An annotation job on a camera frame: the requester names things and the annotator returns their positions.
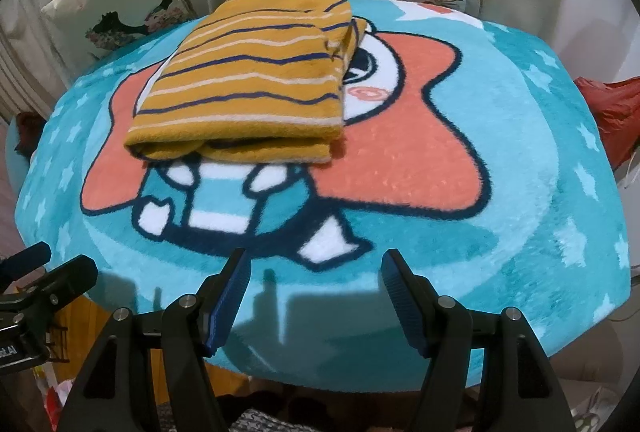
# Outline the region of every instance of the folded yellow shirt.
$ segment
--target folded yellow shirt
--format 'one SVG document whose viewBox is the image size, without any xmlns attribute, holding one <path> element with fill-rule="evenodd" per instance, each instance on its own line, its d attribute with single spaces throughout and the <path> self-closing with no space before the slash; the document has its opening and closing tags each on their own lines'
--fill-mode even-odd
<svg viewBox="0 0 640 432">
<path fill-rule="evenodd" d="M 326 162 L 365 26 L 346 0 L 229 0 L 164 66 L 125 145 L 149 160 Z"/>
</svg>

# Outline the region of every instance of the gray knitted fabric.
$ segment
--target gray knitted fabric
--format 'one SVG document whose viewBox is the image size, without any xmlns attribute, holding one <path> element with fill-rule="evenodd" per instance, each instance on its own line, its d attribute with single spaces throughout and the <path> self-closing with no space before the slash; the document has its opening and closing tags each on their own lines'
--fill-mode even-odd
<svg viewBox="0 0 640 432">
<path fill-rule="evenodd" d="M 162 432 L 177 432 L 171 406 L 168 403 L 158 405 L 158 417 Z M 285 423 L 253 409 L 245 411 L 229 427 L 229 430 L 230 432 L 318 432 L 315 428 Z"/>
</svg>

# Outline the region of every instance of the blue blanket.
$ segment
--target blue blanket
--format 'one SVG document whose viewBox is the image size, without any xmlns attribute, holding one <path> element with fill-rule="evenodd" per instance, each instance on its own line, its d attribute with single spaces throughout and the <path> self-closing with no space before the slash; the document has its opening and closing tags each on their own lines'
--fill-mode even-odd
<svg viewBox="0 0 640 432">
<path fill-rule="evenodd" d="M 109 309 L 165 307 L 235 247 L 253 274 L 222 367 L 333 390 L 414 390 L 378 274 L 400 249 L 466 307 L 519 307 L 545 350 L 629 295 L 626 228 L 587 105 L 534 36 L 437 6 L 351 0 L 369 22 L 344 83 L 329 166 L 146 167 L 122 138 L 136 101 L 193 28 L 115 53 L 60 99 L 20 193 L 27 245 L 92 257 Z M 474 354 L 469 383 L 477 383 Z"/>
</svg>

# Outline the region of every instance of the cartoon face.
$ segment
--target cartoon face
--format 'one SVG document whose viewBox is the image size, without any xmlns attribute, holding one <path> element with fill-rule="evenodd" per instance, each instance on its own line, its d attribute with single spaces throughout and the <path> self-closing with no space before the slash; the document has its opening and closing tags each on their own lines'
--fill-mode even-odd
<svg viewBox="0 0 640 432">
<path fill-rule="evenodd" d="M 345 208 L 460 219 L 488 200 L 484 164 L 430 101 L 460 62 L 440 40 L 367 28 L 344 78 L 344 136 L 331 163 L 313 166 L 133 158 L 124 136 L 169 61 L 114 92 L 113 126 L 82 188 L 85 214 L 130 208 L 145 238 L 216 256 L 244 247 L 254 258 L 283 256 L 322 270 L 372 249 Z"/>
</svg>

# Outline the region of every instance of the cushion with black silhouette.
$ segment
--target cushion with black silhouette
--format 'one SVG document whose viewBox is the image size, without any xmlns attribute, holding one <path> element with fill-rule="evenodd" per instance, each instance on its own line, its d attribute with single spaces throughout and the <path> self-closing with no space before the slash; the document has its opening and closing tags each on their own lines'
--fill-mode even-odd
<svg viewBox="0 0 640 432">
<path fill-rule="evenodd" d="M 82 63 L 193 18 L 183 0 L 53 0 L 42 13 Z"/>
</svg>

